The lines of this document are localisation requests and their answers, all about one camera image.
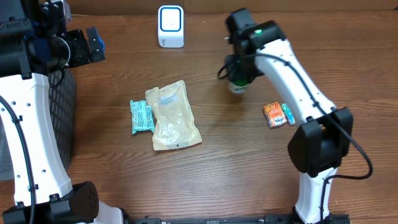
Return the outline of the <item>green lid jar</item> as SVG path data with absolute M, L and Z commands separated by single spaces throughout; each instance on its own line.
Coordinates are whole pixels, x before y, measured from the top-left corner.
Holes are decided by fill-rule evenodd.
M 228 88 L 234 94 L 244 93 L 249 86 L 249 83 L 244 80 L 236 80 L 234 82 L 229 82 Z

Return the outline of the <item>orange tissue packet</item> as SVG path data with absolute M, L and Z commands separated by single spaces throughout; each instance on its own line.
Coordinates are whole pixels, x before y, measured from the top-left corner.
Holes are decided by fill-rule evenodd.
M 283 126 L 287 122 L 282 107 L 277 101 L 265 105 L 262 110 L 270 128 Z

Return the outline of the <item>teal white tissue packet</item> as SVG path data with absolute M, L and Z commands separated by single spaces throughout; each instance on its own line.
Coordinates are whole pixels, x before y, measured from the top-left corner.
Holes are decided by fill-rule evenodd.
M 285 114 L 285 117 L 286 117 L 286 120 L 287 120 L 288 124 L 290 126 L 294 126 L 295 125 L 295 118 L 294 118 L 293 113 L 290 110 L 290 107 L 288 106 L 288 104 L 282 103 L 281 107 L 282 107 L 282 111 Z

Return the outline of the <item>beige powder pouch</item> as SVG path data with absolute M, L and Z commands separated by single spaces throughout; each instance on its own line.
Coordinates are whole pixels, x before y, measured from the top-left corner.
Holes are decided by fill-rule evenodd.
M 202 142 L 183 80 L 147 90 L 146 102 L 156 120 L 152 137 L 154 150 L 182 149 Z

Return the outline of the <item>teal snack packet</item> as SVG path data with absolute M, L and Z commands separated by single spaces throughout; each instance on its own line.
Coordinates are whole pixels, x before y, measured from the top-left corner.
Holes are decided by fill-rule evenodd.
M 141 131 L 155 132 L 153 112 L 146 100 L 130 101 L 130 110 L 132 115 L 132 134 Z

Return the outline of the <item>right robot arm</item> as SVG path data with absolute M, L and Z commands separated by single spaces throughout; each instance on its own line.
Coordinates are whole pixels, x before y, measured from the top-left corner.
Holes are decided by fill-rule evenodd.
M 265 223 L 349 223 L 347 215 L 328 209 L 331 177 L 349 149 L 353 116 L 338 109 L 312 82 L 275 21 L 256 23 L 248 9 L 226 19 L 234 53 L 223 70 L 229 89 L 243 93 L 255 78 L 266 76 L 289 105 L 297 130 L 288 144 L 290 159 L 300 172 L 299 195 L 291 215 L 266 215 Z

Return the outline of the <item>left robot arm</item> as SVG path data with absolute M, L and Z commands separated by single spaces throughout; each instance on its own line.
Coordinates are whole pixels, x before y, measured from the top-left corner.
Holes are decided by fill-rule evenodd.
M 50 115 L 51 73 L 104 59 L 95 28 L 66 28 L 65 1 L 1 2 L 1 119 L 14 171 L 4 223 L 127 223 L 100 201 L 94 183 L 72 184 Z

